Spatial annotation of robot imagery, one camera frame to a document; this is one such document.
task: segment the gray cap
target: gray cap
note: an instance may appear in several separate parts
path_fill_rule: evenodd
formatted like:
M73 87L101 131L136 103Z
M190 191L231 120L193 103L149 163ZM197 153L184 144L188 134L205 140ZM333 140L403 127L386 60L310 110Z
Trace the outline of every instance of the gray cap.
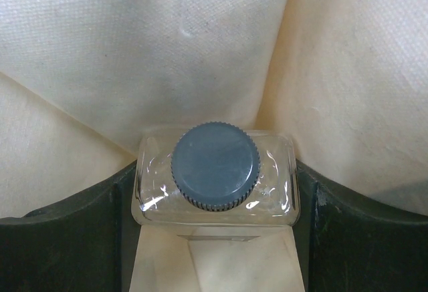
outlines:
M244 131L211 122L183 135L175 146L171 170L175 184L190 203L203 210L229 210L253 190L260 157Z

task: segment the clear plastic bottle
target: clear plastic bottle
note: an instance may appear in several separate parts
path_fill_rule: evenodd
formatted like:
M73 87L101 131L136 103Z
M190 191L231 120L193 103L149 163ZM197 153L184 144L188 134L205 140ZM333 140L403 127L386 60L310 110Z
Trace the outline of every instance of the clear plastic bottle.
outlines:
M240 131L245 135L235 126L226 123L207 123L191 130L155 130L143 138L137 162L135 196L132 201L132 213L138 223L162 226L191 240L248 241L280 231L297 221L300 202L292 142L284 136L267 131L246 131L245 136L249 136L248 139L252 140L252 144L257 148L259 161L247 169L249 173L244 171L237 174L237 168L245 170L243 164L250 160L234 155L239 150L243 150L241 154L247 155L251 144L245 138L232 140L231 137L241 135L235 133L230 136L228 132L234 131L225 130L227 128L235 128L235 132ZM194 130L203 137L195 138L194 133L191 133ZM224 137L219 136L223 131L226 133ZM186 144L180 147L177 145L179 142ZM187 152L183 150L183 146L186 146ZM204 180L213 180L214 176L222 173L219 177L224 181L218 182L218 185L211 182L211 187L218 186L214 187L214 190L225 190L221 187L223 183L227 183L229 175L244 175L248 183L246 186L250 189L241 199L235 200L235 204L230 203L222 207L222 211L206 210L211 208L211 205L195 202L189 198L191 195L187 196L184 188L177 186L178 177L174 177L174 166L171 162L173 156L176 161L184 160L196 152L199 155L196 157L201 157L200 160L175 164L176 169L180 166L188 173L181 173L184 175L180 178L182 187L187 185L186 181L192 181L184 179L188 175L194 176L193 181L195 177L201 177L197 178L200 181L196 185L203 195L209 196L210 189L204 188L209 182L204 184ZM212 156L220 159L214 160L214 165ZM207 172L216 174L207 176Z

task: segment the black plastic part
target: black plastic part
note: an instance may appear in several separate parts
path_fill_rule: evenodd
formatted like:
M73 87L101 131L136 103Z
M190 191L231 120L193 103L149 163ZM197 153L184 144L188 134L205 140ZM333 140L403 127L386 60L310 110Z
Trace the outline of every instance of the black plastic part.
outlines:
M191 204L203 210L224 211L240 205L252 192L260 157L243 130L209 122L192 128L179 140L171 172Z
M135 163L23 218L0 219L0 291L128 291Z
M427 216L381 204L302 163L298 182L293 232L307 292L428 291Z

